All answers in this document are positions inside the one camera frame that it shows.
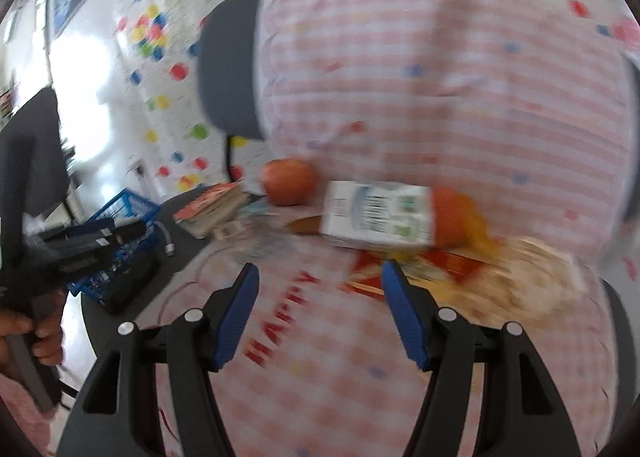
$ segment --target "green dot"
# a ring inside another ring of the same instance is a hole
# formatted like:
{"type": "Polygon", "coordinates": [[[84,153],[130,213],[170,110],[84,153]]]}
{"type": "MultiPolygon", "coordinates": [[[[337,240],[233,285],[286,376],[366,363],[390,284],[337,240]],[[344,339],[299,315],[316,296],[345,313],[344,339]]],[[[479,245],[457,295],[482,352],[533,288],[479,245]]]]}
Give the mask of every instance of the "green dot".
{"type": "Polygon", "coordinates": [[[206,140],[209,137],[209,129],[204,124],[199,123],[191,129],[191,137],[198,141],[206,140]]]}

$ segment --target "person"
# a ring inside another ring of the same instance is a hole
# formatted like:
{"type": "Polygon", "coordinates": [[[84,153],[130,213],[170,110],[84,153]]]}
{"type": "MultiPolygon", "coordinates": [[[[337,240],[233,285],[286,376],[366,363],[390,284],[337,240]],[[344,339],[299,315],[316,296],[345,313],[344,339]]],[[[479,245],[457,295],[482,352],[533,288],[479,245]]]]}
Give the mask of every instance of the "person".
{"type": "Polygon", "coordinates": [[[32,319],[10,309],[0,310],[0,437],[2,445],[15,449],[7,455],[47,455],[49,445],[49,419],[53,412],[41,413],[20,382],[11,351],[5,336],[33,332],[38,341],[33,344],[33,355],[43,365],[62,363],[63,350],[61,327],[62,312],[66,294],[60,291],[51,293],[55,309],[51,315],[34,322],[32,319]],[[25,437],[31,442],[31,448],[25,447],[25,437]]]}

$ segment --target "round table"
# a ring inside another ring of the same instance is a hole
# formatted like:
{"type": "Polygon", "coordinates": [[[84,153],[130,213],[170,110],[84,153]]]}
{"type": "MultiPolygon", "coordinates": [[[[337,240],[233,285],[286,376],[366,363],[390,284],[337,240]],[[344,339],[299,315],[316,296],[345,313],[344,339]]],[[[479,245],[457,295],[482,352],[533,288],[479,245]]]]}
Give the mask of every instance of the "round table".
{"type": "Polygon", "coordinates": [[[94,302],[85,294],[81,295],[82,317],[84,318],[89,341],[96,355],[100,354],[102,347],[116,332],[120,323],[127,320],[135,320],[149,302],[171,281],[174,273],[183,269],[207,245],[208,241],[206,239],[194,239],[185,230],[178,227],[172,217],[176,211],[202,193],[204,189],[195,188],[190,192],[185,192],[169,199],[162,205],[162,209],[158,214],[158,221],[169,230],[175,246],[174,256],[166,256],[164,252],[166,241],[162,232],[158,230],[158,245],[156,246],[156,254],[160,260],[158,272],[120,314],[108,314],[99,303],[94,302]]]}

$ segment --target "human hand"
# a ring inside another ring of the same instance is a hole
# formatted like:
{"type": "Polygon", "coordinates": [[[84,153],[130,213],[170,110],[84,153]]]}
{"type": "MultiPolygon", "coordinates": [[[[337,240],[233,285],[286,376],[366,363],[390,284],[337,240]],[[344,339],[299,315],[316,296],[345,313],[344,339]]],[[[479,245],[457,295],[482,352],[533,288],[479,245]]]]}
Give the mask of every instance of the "human hand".
{"type": "Polygon", "coordinates": [[[66,295],[53,291],[50,297],[55,305],[54,311],[35,323],[32,319],[12,311],[0,310],[0,374],[17,379],[18,373],[11,350],[4,339],[7,334],[27,334],[34,331],[39,340],[33,344],[31,351],[43,365],[53,366],[62,363],[62,311],[65,307],[66,295]]]}

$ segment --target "chair backrest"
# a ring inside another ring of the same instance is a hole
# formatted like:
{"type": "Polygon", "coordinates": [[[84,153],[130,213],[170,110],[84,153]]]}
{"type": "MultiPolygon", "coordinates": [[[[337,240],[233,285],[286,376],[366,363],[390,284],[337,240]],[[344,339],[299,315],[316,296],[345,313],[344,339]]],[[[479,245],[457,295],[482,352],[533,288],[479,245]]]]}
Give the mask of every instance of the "chair backrest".
{"type": "Polygon", "coordinates": [[[0,143],[17,136],[36,139],[24,212],[40,215],[66,198],[69,175],[60,145],[58,98],[51,87],[45,87],[15,113],[0,130],[0,143]]]}

